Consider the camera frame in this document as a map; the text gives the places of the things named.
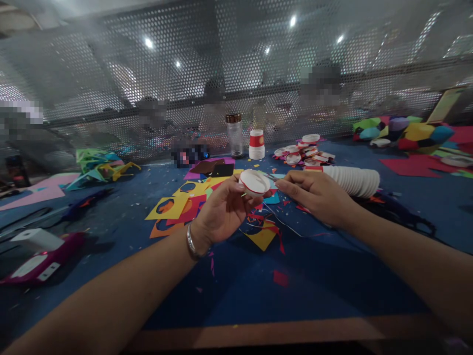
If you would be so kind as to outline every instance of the person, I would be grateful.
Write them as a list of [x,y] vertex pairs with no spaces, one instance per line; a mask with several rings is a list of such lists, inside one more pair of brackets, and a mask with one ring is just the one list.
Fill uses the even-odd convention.
[[[372,248],[445,324],[473,338],[473,257],[368,212],[324,173],[290,171],[276,186]],[[229,238],[262,203],[243,191],[234,175],[209,197],[190,224],[196,254]],[[118,354],[196,263],[184,227],[82,286],[4,354]]]

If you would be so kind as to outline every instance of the right hand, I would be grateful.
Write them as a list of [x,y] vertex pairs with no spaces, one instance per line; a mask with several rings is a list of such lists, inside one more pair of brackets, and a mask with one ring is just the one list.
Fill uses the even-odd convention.
[[281,192],[332,227],[350,230],[367,212],[323,172],[291,170],[275,184]]

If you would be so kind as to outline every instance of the metal mesh screen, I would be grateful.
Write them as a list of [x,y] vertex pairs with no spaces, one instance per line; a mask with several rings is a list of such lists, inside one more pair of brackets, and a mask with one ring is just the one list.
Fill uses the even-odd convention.
[[365,117],[426,117],[440,90],[470,84],[472,14],[466,0],[173,1],[0,41],[0,100],[43,107],[43,132],[18,146],[53,171],[76,148],[225,149],[225,113],[248,140],[257,106],[267,143],[342,136]]

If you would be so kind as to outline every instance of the silver bracelet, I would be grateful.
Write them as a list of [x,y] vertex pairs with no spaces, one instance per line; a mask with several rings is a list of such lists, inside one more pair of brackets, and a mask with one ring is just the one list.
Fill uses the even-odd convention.
[[196,247],[194,246],[194,242],[192,241],[192,237],[191,237],[191,224],[192,222],[187,225],[187,245],[189,246],[189,250],[191,251],[194,259],[199,260],[199,259],[202,259],[207,254],[200,255],[199,253],[197,253]]

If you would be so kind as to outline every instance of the hand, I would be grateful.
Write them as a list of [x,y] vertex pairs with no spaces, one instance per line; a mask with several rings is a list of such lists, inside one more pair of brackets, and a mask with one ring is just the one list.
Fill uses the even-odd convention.
[[252,198],[242,194],[245,186],[238,183],[240,175],[235,174],[225,180],[207,200],[197,218],[192,222],[192,239],[199,240],[201,251],[229,238],[245,220],[248,213],[263,203],[263,198],[271,196],[268,191],[263,197]]
[[291,170],[276,186],[332,227],[349,230],[366,212],[323,172]]

